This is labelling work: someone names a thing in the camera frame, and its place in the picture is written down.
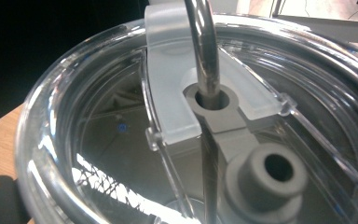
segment dark background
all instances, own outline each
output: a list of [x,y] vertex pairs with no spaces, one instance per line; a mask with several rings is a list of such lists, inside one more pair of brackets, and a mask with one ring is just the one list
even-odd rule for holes
[[0,118],[86,38],[144,16],[147,0],[0,1]]

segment gray bushing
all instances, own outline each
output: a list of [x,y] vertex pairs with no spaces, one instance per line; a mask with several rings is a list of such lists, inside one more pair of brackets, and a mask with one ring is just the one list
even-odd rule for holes
[[256,223],[296,219],[308,183],[301,159],[279,144],[262,144],[234,158],[226,170],[225,194],[233,210]]

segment transparent lid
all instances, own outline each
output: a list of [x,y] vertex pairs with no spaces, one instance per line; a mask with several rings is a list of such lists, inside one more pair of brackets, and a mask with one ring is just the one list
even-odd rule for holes
[[16,167],[37,223],[358,223],[358,49],[283,21],[213,19],[219,48],[280,111],[249,119],[229,86],[208,111],[190,83],[202,133],[166,144],[144,21],[89,38],[21,113]]

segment metal rod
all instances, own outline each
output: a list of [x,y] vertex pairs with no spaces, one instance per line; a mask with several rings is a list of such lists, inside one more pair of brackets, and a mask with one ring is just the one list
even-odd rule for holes
[[[199,80],[199,104],[205,109],[220,107],[220,76],[216,31],[208,0],[185,0],[196,55]],[[217,147],[207,128],[202,129],[202,182],[205,221],[216,223],[217,215]]]
[[207,0],[185,0],[199,80],[200,105],[219,109],[220,76],[216,31]]
[[279,9],[281,7],[281,2],[282,2],[282,0],[277,0],[277,5],[275,5],[275,10],[274,10],[274,13],[272,13],[272,17],[277,17],[279,15]]

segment wooden table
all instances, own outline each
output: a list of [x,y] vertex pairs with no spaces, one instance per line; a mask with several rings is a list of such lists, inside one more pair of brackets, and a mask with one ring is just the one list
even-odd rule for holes
[[15,179],[14,137],[22,105],[0,118],[0,175]]

